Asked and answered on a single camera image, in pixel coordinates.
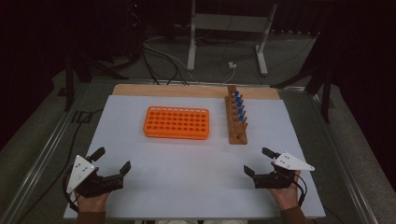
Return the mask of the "person's left hand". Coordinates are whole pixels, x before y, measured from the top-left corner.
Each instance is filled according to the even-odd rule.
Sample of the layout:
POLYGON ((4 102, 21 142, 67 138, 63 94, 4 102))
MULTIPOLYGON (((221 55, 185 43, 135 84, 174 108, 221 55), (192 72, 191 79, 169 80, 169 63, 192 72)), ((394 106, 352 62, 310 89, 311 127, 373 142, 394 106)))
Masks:
POLYGON ((98 212, 106 211, 106 201, 109 196, 109 192, 101 194, 96 197, 91 197, 91 198, 85 198, 85 197, 81 196, 80 194, 78 194, 77 192, 75 192, 75 196, 77 199, 79 212, 98 213, 98 212))

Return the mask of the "wooden tube rack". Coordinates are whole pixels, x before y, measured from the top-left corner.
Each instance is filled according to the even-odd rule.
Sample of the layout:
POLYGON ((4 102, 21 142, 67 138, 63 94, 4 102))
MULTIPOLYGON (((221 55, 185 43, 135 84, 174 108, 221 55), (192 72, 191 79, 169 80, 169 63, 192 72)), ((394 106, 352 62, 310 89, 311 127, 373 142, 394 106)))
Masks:
POLYGON ((237 102, 235 101, 235 96, 233 95, 237 88, 235 86, 227 87, 227 95, 224 97, 225 100, 225 108, 226 108, 226 116, 227 116, 227 124, 228 124, 228 135, 229 135, 229 143, 232 145, 246 145, 248 143, 247 137, 247 116, 244 105, 243 95, 239 92, 239 96, 241 98, 241 102, 243 105, 241 108, 237 107, 237 102), (240 114, 244 116, 243 121, 238 121, 238 109, 243 109, 243 113, 240 114))

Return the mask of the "orange plastic tube rack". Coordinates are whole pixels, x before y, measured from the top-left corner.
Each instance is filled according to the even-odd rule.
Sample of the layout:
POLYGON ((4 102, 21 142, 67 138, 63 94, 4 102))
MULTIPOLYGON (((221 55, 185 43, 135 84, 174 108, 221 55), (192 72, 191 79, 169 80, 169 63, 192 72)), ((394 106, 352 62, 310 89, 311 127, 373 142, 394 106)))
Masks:
POLYGON ((147 137, 206 140, 209 111, 205 108, 149 106, 143 131, 147 137))

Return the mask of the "black tripod stand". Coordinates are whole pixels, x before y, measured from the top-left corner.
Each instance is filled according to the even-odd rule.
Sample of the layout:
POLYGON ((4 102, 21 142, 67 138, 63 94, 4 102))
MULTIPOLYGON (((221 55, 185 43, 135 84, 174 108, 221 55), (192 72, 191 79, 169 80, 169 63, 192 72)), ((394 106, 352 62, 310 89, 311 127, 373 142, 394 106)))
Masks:
POLYGON ((320 114, 327 123, 330 122, 329 107, 332 68, 336 58, 332 48, 333 44, 334 41, 331 40, 330 34, 324 31, 320 32, 300 72, 291 78, 271 85, 271 88, 284 89, 298 80, 310 77, 304 92, 313 95, 317 94, 319 89, 322 89, 320 114))
POLYGON ((90 65, 115 79, 128 79, 128 77, 117 74, 81 51, 67 51, 65 53, 65 87, 58 92, 59 96, 65 97, 65 111, 69 111, 75 101, 74 75, 77 75, 82 82, 90 82, 92 80, 92 74, 89 70, 90 65))

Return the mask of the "person's right hand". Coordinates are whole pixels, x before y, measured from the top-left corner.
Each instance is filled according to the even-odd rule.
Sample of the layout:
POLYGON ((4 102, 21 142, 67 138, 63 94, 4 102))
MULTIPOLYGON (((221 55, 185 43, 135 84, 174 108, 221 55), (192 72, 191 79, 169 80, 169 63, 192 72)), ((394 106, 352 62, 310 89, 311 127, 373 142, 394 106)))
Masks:
POLYGON ((287 189, 269 189, 280 211, 298 207, 298 179, 300 171, 294 172, 294 182, 287 189))

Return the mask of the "white metal stand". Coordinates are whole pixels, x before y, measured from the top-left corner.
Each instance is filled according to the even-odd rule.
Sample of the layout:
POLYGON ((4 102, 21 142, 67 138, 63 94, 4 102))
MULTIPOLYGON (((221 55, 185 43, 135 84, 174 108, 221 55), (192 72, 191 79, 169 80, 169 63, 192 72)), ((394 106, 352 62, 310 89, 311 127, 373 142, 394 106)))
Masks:
POLYGON ((255 46, 256 57, 260 69, 260 74, 266 76, 268 68, 264 59, 264 47, 270 34, 277 4, 270 6, 269 15, 264 17, 236 16, 220 14, 205 14, 196 12, 196 0, 191 0, 191 38, 187 60, 187 70, 193 71, 195 67, 196 42, 195 31, 215 30, 215 31, 234 31, 261 33, 262 41, 255 46))

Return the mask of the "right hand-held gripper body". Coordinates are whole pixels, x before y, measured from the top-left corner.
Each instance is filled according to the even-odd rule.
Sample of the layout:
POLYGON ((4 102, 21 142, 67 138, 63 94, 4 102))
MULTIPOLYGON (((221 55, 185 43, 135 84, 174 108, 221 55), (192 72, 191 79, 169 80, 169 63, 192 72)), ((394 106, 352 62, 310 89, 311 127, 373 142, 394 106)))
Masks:
POLYGON ((274 171, 267 175, 255 174, 253 182, 256 189, 287 189, 294 182, 295 171, 314 171, 315 167, 288 152, 279 153, 273 159, 274 171))

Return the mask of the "white table mat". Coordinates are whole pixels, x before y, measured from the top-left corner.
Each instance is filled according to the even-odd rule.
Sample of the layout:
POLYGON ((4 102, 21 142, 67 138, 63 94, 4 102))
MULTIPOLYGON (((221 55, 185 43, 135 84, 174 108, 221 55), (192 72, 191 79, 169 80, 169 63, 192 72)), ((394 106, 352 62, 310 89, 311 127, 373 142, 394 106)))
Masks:
POLYGON ((132 164, 123 189, 112 192, 106 215, 119 219, 266 219, 278 217, 272 195, 257 189, 244 172, 268 174, 273 167, 262 149, 302 158, 285 104, 244 102, 247 143, 228 139, 225 102, 218 98, 117 96, 107 99, 89 151, 104 147, 96 162, 101 175, 132 164), (151 105, 203 107, 209 111, 205 140, 149 138, 143 132, 151 105))

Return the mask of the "metal frame rail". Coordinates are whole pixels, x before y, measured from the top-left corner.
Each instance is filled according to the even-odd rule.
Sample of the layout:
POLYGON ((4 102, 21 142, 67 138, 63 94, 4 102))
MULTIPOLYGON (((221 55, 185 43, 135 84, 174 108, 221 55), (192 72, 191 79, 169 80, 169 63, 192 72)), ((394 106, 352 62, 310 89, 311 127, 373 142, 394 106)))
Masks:
POLYGON ((378 224, 371 206, 368 204, 361 188, 358 186, 354 175, 347 163, 347 157, 338 143, 330 123, 327 123, 321 115, 321 103, 316 95, 310 96, 310 103, 317 114, 318 121, 327 137, 330 150, 333 154, 339 172, 344 179, 346 189, 354 203, 362 224, 378 224))
POLYGON ((19 220, 75 108, 51 93, 0 151, 0 224, 19 220))

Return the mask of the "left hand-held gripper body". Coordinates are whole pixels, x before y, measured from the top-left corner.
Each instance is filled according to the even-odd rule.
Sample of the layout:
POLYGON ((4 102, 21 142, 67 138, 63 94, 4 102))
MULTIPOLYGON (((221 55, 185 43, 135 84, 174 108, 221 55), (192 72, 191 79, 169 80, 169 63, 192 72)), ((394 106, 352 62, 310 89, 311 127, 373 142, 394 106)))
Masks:
POLYGON ((122 173, 111 176, 98 175, 93 164, 77 155, 72 165, 65 192, 72 193, 75 190, 85 198, 92 198, 122 188, 122 173))

